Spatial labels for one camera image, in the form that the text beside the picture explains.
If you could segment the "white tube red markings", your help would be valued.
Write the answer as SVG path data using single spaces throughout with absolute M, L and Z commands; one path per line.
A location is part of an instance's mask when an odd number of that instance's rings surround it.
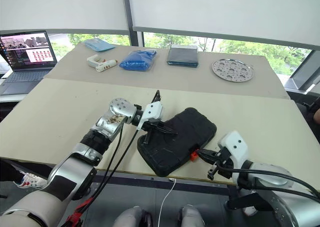
M 95 70 L 97 72 L 104 72 L 110 68 L 115 67 L 118 64 L 118 61 L 116 59 L 99 62 L 98 65 L 95 67 Z

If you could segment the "person in dark clothes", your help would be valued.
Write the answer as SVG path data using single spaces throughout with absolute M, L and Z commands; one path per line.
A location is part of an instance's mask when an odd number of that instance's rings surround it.
M 320 96 L 311 104 L 296 103 L 305 121 L 320 144 Z

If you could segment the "open dark laptop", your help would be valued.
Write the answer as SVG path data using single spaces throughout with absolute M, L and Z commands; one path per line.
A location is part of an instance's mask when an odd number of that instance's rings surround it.
M 0 96 L 28 94 L 58 63 L 45 30 L 0 34 L 0 47 L 12 69 Z

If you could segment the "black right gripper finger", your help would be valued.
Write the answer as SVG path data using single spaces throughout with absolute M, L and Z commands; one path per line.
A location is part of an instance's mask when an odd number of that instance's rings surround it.
M 215 174 L 217 173 L 217 171 L 218 171 L 217 165 L 213 164 L 213 165 L 209 168 L 209 170 L 208 170 L 208 172 L 207 172 L 207 178 L 208 178 L 209 180 L 213 180 Z
M 217 161 L 217 152 L 210 149 L 199 149 L 197 155 L 205 162 Z

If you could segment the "black plastic tool case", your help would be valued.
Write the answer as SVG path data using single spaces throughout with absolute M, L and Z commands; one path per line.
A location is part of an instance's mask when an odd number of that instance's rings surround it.
M 137 150 L 159 177 L 166 177 L 190 161 L 190 154 L 203 149 L 216 135 L 217 126 L 193 107 L 188 107 L 164 122 L 176 135 L 153 130 L 148 144 L 145 135 L 137 140 Z

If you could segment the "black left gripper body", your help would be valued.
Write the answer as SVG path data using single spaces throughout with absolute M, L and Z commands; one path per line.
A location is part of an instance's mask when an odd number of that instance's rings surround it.
M 144 130 L 146 132 L 156 130 L 158 132 L 165 133 L 164 122 L 162 122 L 162 121 L 154 121 L 154 122 L 145 121 L 142 124 L 142 130 Z

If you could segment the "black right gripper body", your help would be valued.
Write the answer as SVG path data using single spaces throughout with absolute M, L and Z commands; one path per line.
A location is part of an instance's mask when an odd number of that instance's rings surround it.
M 233 173 L 229 170 L 223 170 L 223 169 L 234 168 L 234 163 L 231 160 L 230 151 L 226 147 L 223 147 L 219 151 L 215 151 L 215 152 L 217 152 L 216 154 L 217 160 L 216 162 L 214 162 L 213 165 L 217 165 L 218 167 L 218 171 L 216 172 L 216 174 L 219 174 L 226 179 L 230 179 Z

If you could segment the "grey window frame post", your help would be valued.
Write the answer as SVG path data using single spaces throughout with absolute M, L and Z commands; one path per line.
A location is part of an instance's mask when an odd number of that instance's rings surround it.
M 134 30 L 133 14 L 130 0 L 123 0 L 125 18 L 128 28 L 128 38 L 131 46 L 144 47 L 144 33 Z

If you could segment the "blue filled plastic bag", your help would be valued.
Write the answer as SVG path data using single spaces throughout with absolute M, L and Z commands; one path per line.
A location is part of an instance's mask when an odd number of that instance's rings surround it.
M 119 66 L 127 71 L 146 72 L 153 66 L 156 56 L 155 49 L 135 50 L 125 57 Z

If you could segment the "light blue flat package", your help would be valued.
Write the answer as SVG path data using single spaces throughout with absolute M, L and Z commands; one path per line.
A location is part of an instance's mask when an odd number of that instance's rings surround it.
M 115 48 L 113 44 L 110 44 L 100 38 L 86 39 L 83 43 L 86 47 L 96 52 L 108 51 Z

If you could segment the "round perforated metal plate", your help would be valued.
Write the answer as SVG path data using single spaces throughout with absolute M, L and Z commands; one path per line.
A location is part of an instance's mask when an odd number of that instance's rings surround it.
M 211 65 L 211 69 L 219 78 L 234 83 L 248 82 L 254 76 L 253 69 L 237 59 L 219 59 Z

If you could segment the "white angled plastic tool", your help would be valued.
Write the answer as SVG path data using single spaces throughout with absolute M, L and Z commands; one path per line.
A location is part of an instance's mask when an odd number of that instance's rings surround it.
M 105 60 L 98 54 L 88 57 L 86 61 L 88 66 L 92 68 L 95 68 L 105 62 Z

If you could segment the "white roller blind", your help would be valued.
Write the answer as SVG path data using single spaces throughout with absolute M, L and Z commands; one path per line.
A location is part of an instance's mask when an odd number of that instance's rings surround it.
M 129 31 L 124 0 L 0 0 L 0 31 L 14 30 Z
M 320 51 L 320 0 L 129 0 L 140 32 Z

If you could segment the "white red sneaker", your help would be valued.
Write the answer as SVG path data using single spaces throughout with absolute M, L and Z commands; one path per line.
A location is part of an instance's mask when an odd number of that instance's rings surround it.
M 22 177 L 13 183 L 20 189 L 35 188 L 40 189 L 47 184 L 47 180 L 32 173 L 21 171 Z

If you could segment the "grey rounded shape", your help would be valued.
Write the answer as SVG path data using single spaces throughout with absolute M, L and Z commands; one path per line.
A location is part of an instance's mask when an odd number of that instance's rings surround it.
M 185 205 L 179 210 L 177 227 L 205 227 L 205 222 L 197 208 Z
M 112 227 L 153 227 L 153 218 L 150 212 L 134 206 L 123 211 Z

